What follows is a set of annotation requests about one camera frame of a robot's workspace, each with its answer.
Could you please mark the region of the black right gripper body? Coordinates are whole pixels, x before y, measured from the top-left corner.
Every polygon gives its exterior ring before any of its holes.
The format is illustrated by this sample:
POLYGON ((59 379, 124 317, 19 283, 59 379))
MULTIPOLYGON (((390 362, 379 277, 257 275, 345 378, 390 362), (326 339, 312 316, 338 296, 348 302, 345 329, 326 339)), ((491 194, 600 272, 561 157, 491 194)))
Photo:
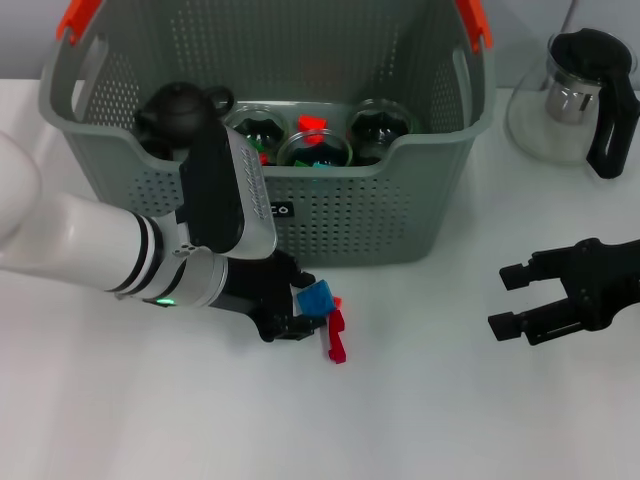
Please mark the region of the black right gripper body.
POLYGON ((566 268, 566 293, 584 330, 608 328, 616 314, 639 302, 639 241, 577 243, 566 268))

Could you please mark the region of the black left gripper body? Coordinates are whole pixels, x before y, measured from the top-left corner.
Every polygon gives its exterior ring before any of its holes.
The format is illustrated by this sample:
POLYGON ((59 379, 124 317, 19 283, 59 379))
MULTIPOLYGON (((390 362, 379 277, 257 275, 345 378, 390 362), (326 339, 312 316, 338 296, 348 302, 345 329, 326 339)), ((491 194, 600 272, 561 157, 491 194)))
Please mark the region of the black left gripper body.
POLYGON ((270 319, 294 318, 291 278, 297 272, 297 261, 279 250, 263 260, 229 259, 224 288, 209 306, 248 316, 265 341, 270 319))

